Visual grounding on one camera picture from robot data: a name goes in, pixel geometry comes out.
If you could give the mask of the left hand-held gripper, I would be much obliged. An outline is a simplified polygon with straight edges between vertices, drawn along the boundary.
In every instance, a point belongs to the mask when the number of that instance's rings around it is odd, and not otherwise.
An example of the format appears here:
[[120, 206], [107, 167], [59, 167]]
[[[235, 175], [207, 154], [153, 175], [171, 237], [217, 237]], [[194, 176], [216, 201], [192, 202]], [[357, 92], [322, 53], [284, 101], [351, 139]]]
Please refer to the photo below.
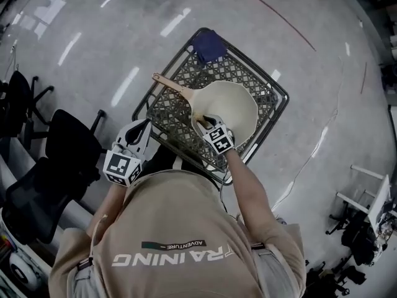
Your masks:
[[107, 150], [103, 173], [108, 181], [131, 186], [142, 172], [145, 150], [151, 135], [152, 123], [140, 119], [124, 126], [111, 150]]

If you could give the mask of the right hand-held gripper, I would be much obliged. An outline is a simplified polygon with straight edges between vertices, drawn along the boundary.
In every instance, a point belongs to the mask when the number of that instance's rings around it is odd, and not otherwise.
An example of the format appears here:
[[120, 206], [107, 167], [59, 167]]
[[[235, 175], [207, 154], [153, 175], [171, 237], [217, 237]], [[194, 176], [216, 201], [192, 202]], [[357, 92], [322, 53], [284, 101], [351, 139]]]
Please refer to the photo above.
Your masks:
[[227, 128], [218, 115], [208, 114], [203, 116], [205, 135], [203, 139], [209, 144], [216, 154], [223, 154], [234, 149], [233, 133]]

